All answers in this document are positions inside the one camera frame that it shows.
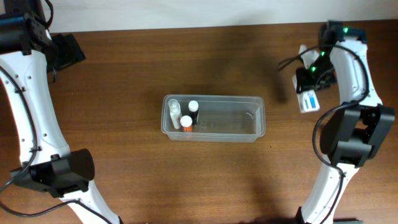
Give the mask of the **white Panadol box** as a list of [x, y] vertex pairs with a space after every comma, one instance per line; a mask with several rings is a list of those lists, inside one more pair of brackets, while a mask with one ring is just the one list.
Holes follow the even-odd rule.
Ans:
[[297, 100], [301, 113], [316, 112], [320, 110], [318, 98], [314, 90], [297, 93]]

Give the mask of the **white lotion bottle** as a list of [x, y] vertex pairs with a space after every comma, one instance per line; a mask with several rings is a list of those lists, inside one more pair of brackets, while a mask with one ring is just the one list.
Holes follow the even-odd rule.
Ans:
[[176, 99], [171, 99], [168, 102], [168, 106], [169, 106], [170, 119], [172, 120], [173, 127], [175, 129], [180, 129], [181, 128], [180, 119], [182, 117], [182, 112], [179, 102]]

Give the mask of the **dark bottle white cap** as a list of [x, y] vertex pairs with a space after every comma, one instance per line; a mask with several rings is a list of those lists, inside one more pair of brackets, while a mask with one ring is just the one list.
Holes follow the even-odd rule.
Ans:
[[197, 125], [198, 122], [198, 114], [199, 114], [199, 104], [197, 101], [192, 100], [188, 104], [189, 116], [192, 119], [192, 124]]

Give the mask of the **orange tube white cap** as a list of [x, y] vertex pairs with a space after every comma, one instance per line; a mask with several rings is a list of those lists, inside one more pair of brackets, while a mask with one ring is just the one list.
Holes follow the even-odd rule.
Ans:
[[182, 116], [180, 119], [180, 125], [185, 133], [191, 133], [193, 128], [193, 120], [189, 115]]

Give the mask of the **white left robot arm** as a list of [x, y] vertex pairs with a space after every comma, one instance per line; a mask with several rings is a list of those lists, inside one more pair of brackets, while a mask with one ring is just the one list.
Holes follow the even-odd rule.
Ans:
[[1, 82], [20, 140], [21, 166], [10, 183], [44, 192], [69, 206], [83, 223], [121, 223], [95, 184], [87, 149], [71, 151], [58, 125], [48, 73], [85, 59], [73, 35], [51, 35], [50, 1], [1, 2]]

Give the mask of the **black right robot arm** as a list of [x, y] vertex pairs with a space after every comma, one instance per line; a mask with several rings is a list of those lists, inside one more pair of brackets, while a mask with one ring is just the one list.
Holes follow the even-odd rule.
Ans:
[[296, 223], [333, 223], [338, 202], [352, 177], [378, 152], [394, 120], [393, 108], [378, 97], [368, 67], [368, 38], [362, 29], [328, 21], [318, 45], [301, 45], [303, 66], [292, 78], [302, 113], [317, 111], [316, 91], [338, 84], [340, 105], [317, 121], [312, 144], [322, 166]]

